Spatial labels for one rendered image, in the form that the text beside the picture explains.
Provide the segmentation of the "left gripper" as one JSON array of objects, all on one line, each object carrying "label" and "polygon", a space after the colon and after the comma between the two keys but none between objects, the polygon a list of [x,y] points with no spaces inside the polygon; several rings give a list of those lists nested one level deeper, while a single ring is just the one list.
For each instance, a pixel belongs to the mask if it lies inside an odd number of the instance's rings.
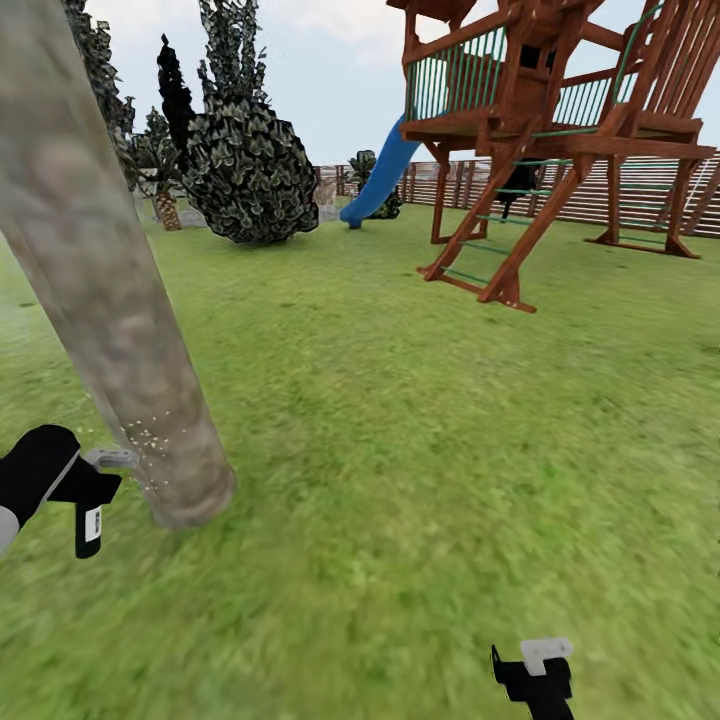
[{"label": "left gripper", "polygon": [[71,503],[109,504],[111,497],[116,494],[120,480],[120,475],[111,475],[110,471],[98,473],[91,465],[87,465],[87,473],[77,485],[62,491],[54,490],[49,499]]}]

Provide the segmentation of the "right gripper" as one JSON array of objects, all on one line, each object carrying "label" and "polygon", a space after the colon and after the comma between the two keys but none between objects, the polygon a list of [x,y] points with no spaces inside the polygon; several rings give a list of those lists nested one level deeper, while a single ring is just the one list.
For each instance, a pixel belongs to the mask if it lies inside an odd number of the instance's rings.
[{"label": "right gripper", "polygon": [[527,701],[529,709],[532,709],[540,696],[566,700],[573,696],[569,687],[570,674],[566,662],[561,659],[547,659],[545,675],[543,677],[531,677],[522,662],[502,662],[496,656],[493,669],[498,684],[504,684],[512,702]]}]

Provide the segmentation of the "pesticide atomizer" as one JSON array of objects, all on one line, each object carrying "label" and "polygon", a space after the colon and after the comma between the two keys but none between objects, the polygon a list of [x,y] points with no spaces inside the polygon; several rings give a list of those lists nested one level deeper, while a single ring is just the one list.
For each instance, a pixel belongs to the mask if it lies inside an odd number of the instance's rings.
[{"label": "pesticide atomizer", "polygon": [[75,503],[75,557],[94,556],[101,544],[101,504]]}]

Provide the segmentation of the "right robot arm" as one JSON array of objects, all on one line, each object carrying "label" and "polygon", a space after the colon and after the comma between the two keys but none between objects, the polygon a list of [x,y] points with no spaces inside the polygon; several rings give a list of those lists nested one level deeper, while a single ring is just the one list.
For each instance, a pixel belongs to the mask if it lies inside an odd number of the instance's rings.
[{"label": "right robot arm", "polygon": [[527,701],[532,720],[574,720],[566,700],[573,696],[564,658],[573,653],[567,637],[543,637],[521,641],[523,662],[502,662],[496,656],[493,669],[512,702]]}]

